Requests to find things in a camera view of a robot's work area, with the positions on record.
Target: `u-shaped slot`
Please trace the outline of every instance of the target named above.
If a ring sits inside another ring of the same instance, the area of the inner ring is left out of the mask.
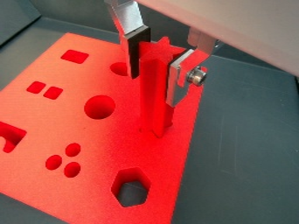
[[[18,129],[4,122],[0,122],[0,137],[4,139],[4,143],[0,141],[0,147],[4,146],[2,151],[5,153],[9,153],[14,150],[14,147],[24,139],[25,134],[25,130]]]

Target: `rectangular hole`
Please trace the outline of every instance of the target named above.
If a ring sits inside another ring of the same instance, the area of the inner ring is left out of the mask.
[[[88,58],[88,54],[84,52],[77,52],[74,50],[68,50],[62,55],[61,55],[61,59],[70,61],[73,63],[81,64],[85,59]]]
[[[32,85],[26,88],[26,91],[37,95],[42,91],[44,87],[44,83],[34,81]]]
[[[46,92],[44,93],[44,97],[52,99],[52,100],[56,100],[60,96],[62,92],[62,89],[58,88],[58,87],[49,87],[49,89],[46,90]]]

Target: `foam cutout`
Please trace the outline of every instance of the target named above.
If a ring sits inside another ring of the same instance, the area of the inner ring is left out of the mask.
[[[163,63],[181,51],[141,45]],[[141,132],[120,45],[65,34],[0,92],[0,192],[68,223],[169,223],[200,96],[191,87],[163,137]],[[132,181],[145,200],[121,206]]]

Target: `bolt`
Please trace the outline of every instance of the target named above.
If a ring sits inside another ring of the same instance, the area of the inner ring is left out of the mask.
[[[187,81],[192,83],[196,87],[199,87],[204,82],[205,78],[207,78],[205,72],[201,70],[200,66],[196,66],[187,76]]]

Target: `circular hole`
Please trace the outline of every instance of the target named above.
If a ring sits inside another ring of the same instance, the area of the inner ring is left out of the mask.
[[[126,63],[125,62],[117,62],[110,65],[109,67],[110,71],[120,75],[120,76],[126,76]]]
[[[65,165],[64,175],[66,178],[74,178],[80,174],[80,164],[70,162]]]
[[[110,97],[97,95],[88,99],[84,111],[89,118],[104,119],[109,117],[114,111],[116,104]]]
[[[50,156],[45,161],[45,167],[48,170],[56,170],[61,166],[61,157],[58,155]]]
[[[65,149],[65,154],[68,157],[76,157],[80,154],[80,145],[70,143]]]

